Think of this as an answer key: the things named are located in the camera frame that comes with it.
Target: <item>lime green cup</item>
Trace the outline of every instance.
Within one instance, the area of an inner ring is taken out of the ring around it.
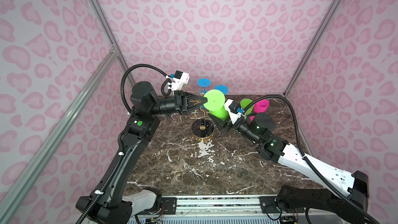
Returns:
[[[240,101],[240,106],[245,109],[245,107],[247,107],[250,103],[252,102],[251,99],[242,99]],[[253,110],[254,105],[252,105],[246,112],[246,116],[249,115],[251,113],[251,111]]]
[[[225,104],[225,95],[217,89],[208,91],[205,94],[207,102],[203,105],[209,111],[218,111]]]
[[[229,113],[225,110],[224,106],[222,106],[219,110],[216,111],[209,110],[209,113],[211,113],[215,117],[218,117],[222,121],[225,121],[226,118],[229,116]]]

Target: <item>pink cup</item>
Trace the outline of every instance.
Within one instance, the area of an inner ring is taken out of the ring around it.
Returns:
[[[269,106],[269,101],[267,99],[264,99],[254,104],[253,110],[256,113],[265,112],[268,106]]]

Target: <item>brown marble surface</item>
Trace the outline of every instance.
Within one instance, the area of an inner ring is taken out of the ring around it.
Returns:
[[[257,96],[226,98],[239,102]],[[270,100],[266,113],[277,123],[274,134],[296,145],[288,107],[280,100]],[[163,195],[277,194],[282,185],[321,188],[299,172],[265,161],[236,132],[215,129],[207,141],[195,138],[190,130],[192,116],[160,117],[157,132],[138,160],[125,195],[146,186],[161,189]]]

